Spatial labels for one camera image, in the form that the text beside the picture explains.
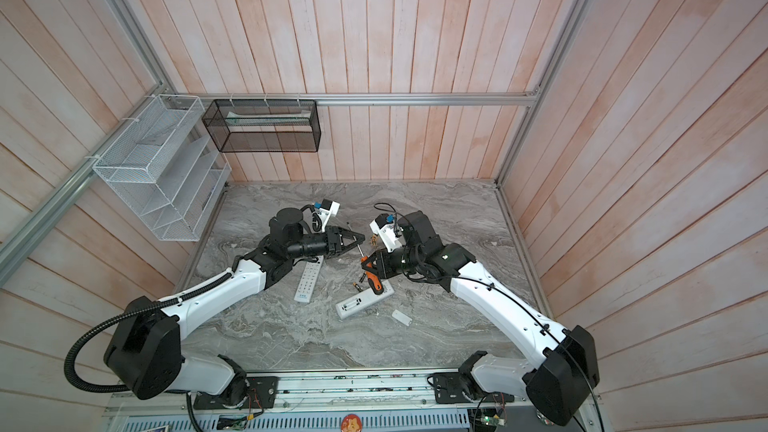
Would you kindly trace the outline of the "white remote control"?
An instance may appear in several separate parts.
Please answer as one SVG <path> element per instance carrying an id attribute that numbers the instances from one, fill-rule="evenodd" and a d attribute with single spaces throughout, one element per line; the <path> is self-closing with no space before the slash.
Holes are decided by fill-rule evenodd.
<path id="1" fill-rule="evenodd" d="M 394 289 L 389 280 L 382 282 L 383 292 L 375 294 L 372 289 L 366 289 L 362 292 L 349 297 L 335 306 L 337 314 L 341 320 L 366 310 L 367 308 L 385 300 L 394 294 Z"/>
<path id="2" fill-rule="evenodd" d="M 303 262 L 304 269 L 294 295 L 296 302 L 309 303 L 311 301 L 323 262 L 322 256 Z"/>

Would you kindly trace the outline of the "white battery cover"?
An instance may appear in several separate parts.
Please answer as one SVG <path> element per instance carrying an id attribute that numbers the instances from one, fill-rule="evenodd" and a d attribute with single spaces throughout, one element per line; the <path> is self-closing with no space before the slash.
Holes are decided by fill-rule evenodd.
<path id="1" fill-rule="evenodd" d="M 402 325 L 405 325 L 406 327 L 410 326 L 413 322 L 413 319 L 404 314 L 403 312 L 399 310 L 394 310 L 392 312 L 392 318 L 396 320 L 397 322 L 401 323 Z"/>

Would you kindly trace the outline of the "orange handled screwdriver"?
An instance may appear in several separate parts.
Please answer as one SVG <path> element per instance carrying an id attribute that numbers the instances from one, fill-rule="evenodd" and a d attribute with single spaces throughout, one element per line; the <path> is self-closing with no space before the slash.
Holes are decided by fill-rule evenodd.
<path id="1" fill-rule="evenodd" d="M 373 233 L 371 238 L 371 242 L 374 245 L 373 258 L 370 258 L 369 255 L 364 254 L 360 245 L 358 245 L 358 251 L 361 255 L 361 264 L 364 271 L 364 276 L 367 278 L 370 288 L 373 290 L 375 295 L 381 295 L 384 292 L 384 288 L 381 282 L 380 274 L 378 272 L 377 262 L 383 257 L 386 249 L 376 245 L 378 228 L 375 228 L 375 223 L 376 221 L 372 221 L 369 224 Z"/>

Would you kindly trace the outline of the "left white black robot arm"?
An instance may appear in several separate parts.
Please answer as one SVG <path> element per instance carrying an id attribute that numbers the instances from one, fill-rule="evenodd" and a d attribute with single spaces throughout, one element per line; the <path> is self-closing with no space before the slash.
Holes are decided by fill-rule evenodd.
<path id="1" fill-rule="evenodd" d="M 158 301 L 140 297 L 124 312 L 96 325 L 68 351 L 63 373 L 73 387 L 89 393 L 130 391 L 141 400 L 164 392 L 201 393 L 225 407 L 241 406 L 249 393 L 247 373 L 232 359 L 184 354 L 182 342 L 206 321 L 272 287 L 301 261 L 342 255 L 362 245 L 363 234 L 330 225 L 326 215 L 284 208 L 269 221 L 269 232 L 252 251 L 238 255 L 222 273 Z M 103 361 L 119 384 L 96 384 L 76 371 L 81 350 L 105 330 L 115 330 Z"/>

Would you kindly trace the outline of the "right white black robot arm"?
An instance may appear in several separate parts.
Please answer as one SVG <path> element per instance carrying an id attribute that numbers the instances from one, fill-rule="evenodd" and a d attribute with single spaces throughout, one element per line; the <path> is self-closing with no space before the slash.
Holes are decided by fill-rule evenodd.
<path id="1" fill-rule="evenodd" d="M 567 328 L 537 311 L 494 278 L 466 248 L 442 242 L 421 211 L 383 212 L 370 224 L 381 248 L 361 263 L 373 288 L 402 275 L 438 285 L 474 307 L 523 354 L 527 363 L 485 351 L 455 373 L 442 374 L 437 389 L 477 402 L 488 395 L 527 398 L 544 418 L 567 425 L 600 381 L 595 340 L 585 328 Z"/>

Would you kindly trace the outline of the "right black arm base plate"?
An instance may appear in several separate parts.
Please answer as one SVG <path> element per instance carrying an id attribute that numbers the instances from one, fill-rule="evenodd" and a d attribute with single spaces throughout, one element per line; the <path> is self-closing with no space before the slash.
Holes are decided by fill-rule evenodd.
<path id="1" fill-rule="evenodd" d="M 514 402 L 513 395 L 502 392 L 485 392 L 469 374 L 461 372 L 438 372 L 427 377 L 428 385 L 434 391 L 434 399 L 438 404 L 461 404 L 479 402 L 488 396 L 498 402 Z"/>

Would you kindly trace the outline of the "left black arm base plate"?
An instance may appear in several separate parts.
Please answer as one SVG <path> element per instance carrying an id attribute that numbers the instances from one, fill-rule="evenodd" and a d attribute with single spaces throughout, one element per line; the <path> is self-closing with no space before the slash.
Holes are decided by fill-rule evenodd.
<path id="1" fill-rule="evenodd" d="M 278 383 L 278 376 L 235 378 L 221 394 L 199 393 L 194 399 L 193 407 L 196 410 L 270 409 L 275 404 Z"/>

